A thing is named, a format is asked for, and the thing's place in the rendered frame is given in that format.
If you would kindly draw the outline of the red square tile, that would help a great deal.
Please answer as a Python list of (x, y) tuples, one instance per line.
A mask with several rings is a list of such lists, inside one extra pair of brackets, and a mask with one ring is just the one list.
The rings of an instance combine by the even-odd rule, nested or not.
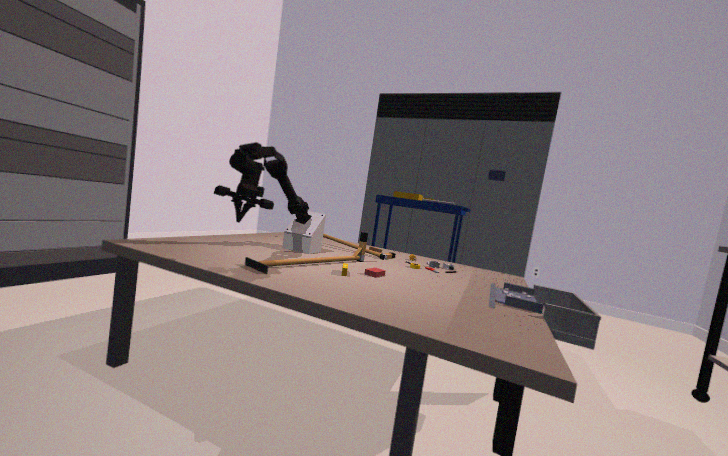
[(386, 272), (385, 270), (382, 270), (379, 268), (368, 268), (368, 269), (365, 269), (364, 274), (372, 276), (372, 277), (380, 277), (380, 276), (385, 276), (385, 272)]

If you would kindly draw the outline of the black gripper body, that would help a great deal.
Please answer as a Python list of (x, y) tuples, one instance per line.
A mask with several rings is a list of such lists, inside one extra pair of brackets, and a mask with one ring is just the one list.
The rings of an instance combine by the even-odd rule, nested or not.
[[(250, 185), (251, 184), (254, 184), (254, 185), (256, 185), (257, 188), (259, 186), (259, 180), (257, 180), (257, 179), (253, 179), (253, 178), (250, 178), (250, 177), (247, 177), (247, 176), (241, 176), (241, 179), (245, 180), (245, 183), (246, 184), (250, 184)], [(269, 209), (269, 210), (270, 209), (273, 209), (273, 207), (274, 207), (274, 202), (273, 201), (270, 201), (270, 200), (267, 200), (267, 199), (261, 199), (261, 200), (256, 199), (256, 200), (253, 200), (253, 199), (250, 199), (250, 198), (243, 198), (243, 197), (240, 196), (239, 193), (232, 192), (232, 191), (230, 191), (230, 188), (223, 187), (223, 186), (220, 186), (220, 185), (215, 188), (214, 194), (219, 195), (219, 196), (223, 196), (223, 197), (224, 196), (230, 196), (230, 197), (232, 197), (232, 200), (233, 199), (234, 200), (238, 200), (238, 201), (244, 200), (244, 201), (246, 201), (246, 203), (253, 204), (253, 205), (258, 204), (261, 208), (265, 208), (265, 209)]]

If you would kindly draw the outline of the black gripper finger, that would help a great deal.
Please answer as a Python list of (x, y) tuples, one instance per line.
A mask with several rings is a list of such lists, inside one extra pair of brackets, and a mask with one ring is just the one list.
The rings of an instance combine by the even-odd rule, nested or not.
[(241, 206), (242, 206), (242, 203), (243, 202), (238, 201), (238, 200), (234, 200), (234, 199), (231, 200), (231, 202), (234, 203), (235, 214), (236, 214), (236, 222), (238, 222), (239, 221), (239, 217), (240, 217)]
[(249, 203), (243, 204), (238, 223), (241, 221), (241, 219), (246, 214), (246, 212), (248, 212), (252, 207), (256, 207), (256, 205), (249, 204)]

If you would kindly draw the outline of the orange long pole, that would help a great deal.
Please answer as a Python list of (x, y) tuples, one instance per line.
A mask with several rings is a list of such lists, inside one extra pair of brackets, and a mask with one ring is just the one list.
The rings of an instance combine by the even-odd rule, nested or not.
[(357, 260), (364, 262), (366, 244), (367, 244), (368, 233), (361, 232), (359, 248), (352, 256), (341, 256), (341, 257), (322, 257), (322, 258), (304, 258), (304, 259), (286, 259), (286, 260), (267, 260), (267, 261), (256, 261), (251, 258), (245, 257), (244, 265), (252, 267), (260, 272), (268, 274), (269, 266), (282, 266), (282, 265), (296, 265), (296, 264), (310, 264), (310, 263), (324, 263), (324, 262), (338, 262), (338, 261), (352, 261)]

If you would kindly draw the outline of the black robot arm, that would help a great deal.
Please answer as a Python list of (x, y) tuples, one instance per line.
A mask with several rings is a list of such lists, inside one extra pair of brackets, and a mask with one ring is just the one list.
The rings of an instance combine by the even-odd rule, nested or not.
[[(305, 224), (312, 216), (308, 214), (308, 204), (303, 199), (297, 196), (288, 176), (287, 170), (288, 165), (282, 154), (276, 151), (275, 147), (261, 147), (256, 142), (246, 143), (239, 145), (238, 149), (234, 149), (235, 153), (231, 155), (229, 160), (230, 166), (242, 174), (260, 181), (262, 171), (265, 168), (270, 175), (277, 179), (280, 183), (287, 199), (288, 199), (288, 210), (291, 214), (295, 214), (297, 219), (296, 222)], [(268, 161), (266, 158), (275, 157), (277, 160)], [(264, 158), (263, 163), (257, 163), (253, 160), (259, 160)], [(253, 200), (258, 197), (263, 197), (265, 188), (254, 184), (246, 184), (245, 180), (241, 179), (237, 186), (236, 193), (239, 193), (243, 198), (251, 198)]]

